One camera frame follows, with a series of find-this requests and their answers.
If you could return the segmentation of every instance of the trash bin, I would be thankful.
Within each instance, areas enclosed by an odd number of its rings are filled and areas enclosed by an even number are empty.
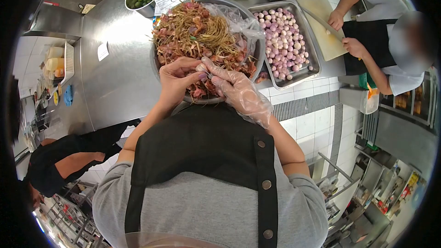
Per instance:
[[[378,109],[379,94],[367,96],[369,90],[359,87],[341,87],[339,90],[340,102],[360,110],[363,114],[371,114]]]

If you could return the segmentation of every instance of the knife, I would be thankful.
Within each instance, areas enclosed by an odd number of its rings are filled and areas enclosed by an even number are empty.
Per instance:
[[[340,41],[345,37],[345,35],[341,35],[339,32],[337,32],[334,28],[331,27],[326,21],[319,18],[316,14],[312,13],[310,10],[300,7],[305,13],[309,14],[313,19],[317,20],[318,23],[320,23],[326,30],[330,31],[331,34],[333,34],[335,37],[337,37]]]

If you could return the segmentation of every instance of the gloved hand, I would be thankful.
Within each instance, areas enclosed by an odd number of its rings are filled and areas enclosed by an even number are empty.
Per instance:
[[[221,69],[207,57],[202,58],[202,63],[214,75],[211,82],[227,104],[234,107],[241,116],[250,117],[265,129],[269,127],[273,106],[256,90],[245,74]]]

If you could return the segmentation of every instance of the gray shirt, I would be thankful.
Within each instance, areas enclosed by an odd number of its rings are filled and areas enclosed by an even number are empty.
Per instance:
[[[323,195],[311,178],[286,176],[274,157],[277,247],[321,247],[328,234]],[[132,164],[116,163],[93,197],[93,218],[113,247],[127,247],[124,218]],[[146,189],[141,231],[185,235],[222,247],[257,247],[257,191],[191,172]]]

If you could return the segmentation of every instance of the stainless steel tray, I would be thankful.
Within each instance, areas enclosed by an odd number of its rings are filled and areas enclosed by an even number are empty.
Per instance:
[[[305,41],[306,51],[309,53],[309,61],[313,67],[313,70],[308,70],[307,65],[303,65],[299,72],[291,72],[292,80],[279,80],[273,77],[273,73],[271,72],[271,65],[268,63],[268,59],[265,57],[265,63],[269,70],[269,76],[273,81],[273,86],[277,90],[284,90],[286,88],[290,88],[294,85],[298,85],[305,80],[310,80],[312,78],[317,77],[320,74],[320,64],[318,62],[317,52],[315,50],[314,44],[317,44],[317,40],[315,39],[315,35],[312,32],[311,27],[309,26],[308,21],[300,9],[300,7],[289,1],[278,1],[272,3],[265,3],[256,5],[248,8],[251,13],[262,12],[264,10],[277,9],[277,8],[285,8],[294,14],[294,18],[296,20],[296,24],[299,26],[300,34],[303,35],[303,40]]]

